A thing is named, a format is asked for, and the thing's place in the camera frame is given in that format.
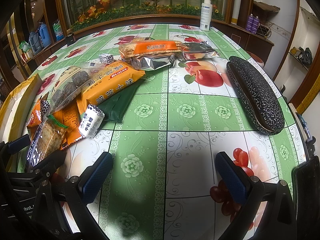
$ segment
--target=metal screw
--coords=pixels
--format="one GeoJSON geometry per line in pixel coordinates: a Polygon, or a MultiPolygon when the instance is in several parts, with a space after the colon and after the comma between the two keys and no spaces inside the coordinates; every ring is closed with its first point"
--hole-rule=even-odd
{"type": "Polygon", "coordinates": [[[259,181],[259,178],[257,176],[251,176],[250,179],[253,182],[258,182],[259,181]]]}
{"type": "Polygon", "coordinates": [[[71,183],[75,183],[78,181],[78,179],[79,179],[78,176],[72,176],[69,180],[71,181],[71,183]]]}
{"type": "Polygon", "coordinates": [[[283,180],[283,179],[280,180],[280,184],[282,186],[287,186],[287,182],[285,180],[283,180]]]}
{"type": "Polygon", "coordinates": [[[42,181],[42,182],[41,182],[41,185],[42,185],[42,186],[47,186],[47,185],[48,185],[48,181],[47,181],[47,180],[42,181]]]}

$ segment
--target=green leaf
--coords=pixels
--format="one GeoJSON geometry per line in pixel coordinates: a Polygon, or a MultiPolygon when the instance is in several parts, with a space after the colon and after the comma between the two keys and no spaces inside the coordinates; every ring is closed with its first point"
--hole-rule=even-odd
{"type": "Polygon", "coordinates": [[[188,67],[186,64],[182,63],[182,62],[179,62],[178,64],[179,67],[188,67]]]}
{"type": "Polygon", "coordinates": [[[190,76],[190,75],[185,75],[185,76],[184,76],[184,80],[185,80],[185,82],[187,82],[188,84],[191,84],[193,81],[196,80],[196,76],[195,76],[195,75],[192,75],[192,76],[190,76]]]}

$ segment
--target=plastic bag of dried plums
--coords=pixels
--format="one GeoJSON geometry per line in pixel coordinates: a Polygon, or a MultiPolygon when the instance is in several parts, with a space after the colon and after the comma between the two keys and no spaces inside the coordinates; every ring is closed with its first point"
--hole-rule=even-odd
{"type": "Polygon", "coordinates": [[[70,66],[63,71],[51,90],[50,108],[47,115],[67,106],[81,93],[84,87],[92,82],[92,76],[106,66],[102,63],[83,62],[78,66],[70,66]]]}

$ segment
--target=blue gripper pad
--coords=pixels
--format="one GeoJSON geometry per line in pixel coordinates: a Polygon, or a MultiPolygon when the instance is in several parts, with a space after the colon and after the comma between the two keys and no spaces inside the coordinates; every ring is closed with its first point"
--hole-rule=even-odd
{"type": "Polygon", "coordinates": [[[215,167],[226,184],[233,200],[236,203],[244,205],[247,201],[246,187],[221,153],[218,153],[215,157],[215,167]]]}
{"type": "Polygon", "coordinates": [[[89,204],[94,201],[102,187],[103,182],[106,180],[109,172],[111,171],[113,166],[112,155],[110,153],[103,152],[91,167],[94,168],[95,166],[96,168],[81,189],[81,199],[85,204],[89,204]]]}

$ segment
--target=black patterned glasses case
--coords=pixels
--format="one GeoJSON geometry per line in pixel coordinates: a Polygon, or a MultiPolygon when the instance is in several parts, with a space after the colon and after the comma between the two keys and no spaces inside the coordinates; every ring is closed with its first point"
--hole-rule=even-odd
{"type": "Polygon", "coordinates": [[[230,78],[241,104],[253,124],[264,134],[275,135],[284,128],[284,115],[276,95],[261,73],[248,61],[231,56],[230,78]]]}

